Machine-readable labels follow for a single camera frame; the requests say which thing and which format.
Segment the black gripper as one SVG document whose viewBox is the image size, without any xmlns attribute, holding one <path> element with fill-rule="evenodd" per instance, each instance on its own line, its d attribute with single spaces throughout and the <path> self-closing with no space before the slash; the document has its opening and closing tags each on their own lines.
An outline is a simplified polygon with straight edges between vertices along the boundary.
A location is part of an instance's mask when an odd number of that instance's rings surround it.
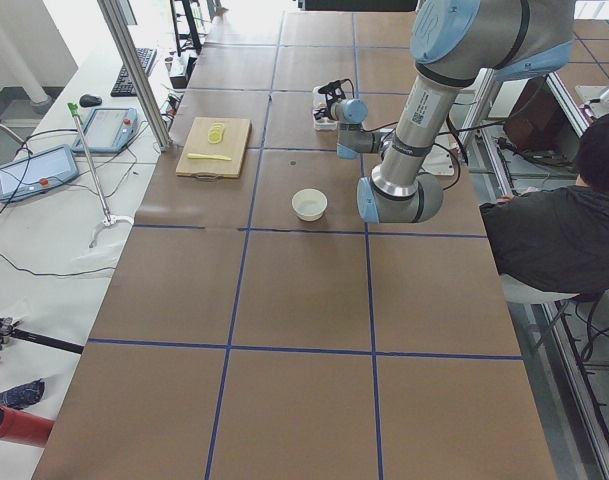
<svg viewBox="0 0 609 480">
<path fill-rule="evenodd" d="M 336 106 L 345 99 L 345 93 L 342 89 L 329 90 L 325 94 L 326 116 L 330 120 L 337 120 L 338 116 L 335 112 Z"/>
</svg>

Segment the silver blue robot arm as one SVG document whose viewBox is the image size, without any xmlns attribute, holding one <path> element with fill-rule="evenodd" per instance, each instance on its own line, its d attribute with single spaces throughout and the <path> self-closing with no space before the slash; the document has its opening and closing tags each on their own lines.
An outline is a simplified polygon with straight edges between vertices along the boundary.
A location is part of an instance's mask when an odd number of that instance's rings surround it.
<svg viewBox="0 0 609 480">
<path fill-rule="evenodd" d="M 427 1 L 416 17 L 411 54 L 417 77 L 389 137 L 363 128 L 359 99 L 330 99 L 338 123 L 337 154 L 379 153 L 382 161 L 359 180 L 358 211 L 366 223 L 418 223 L 432 218 L 443 188 L 422 164 L 460 91 L 482 69 L 499 81 L 529 79 L 570 59 L 572 1 Z"/>
</svg>

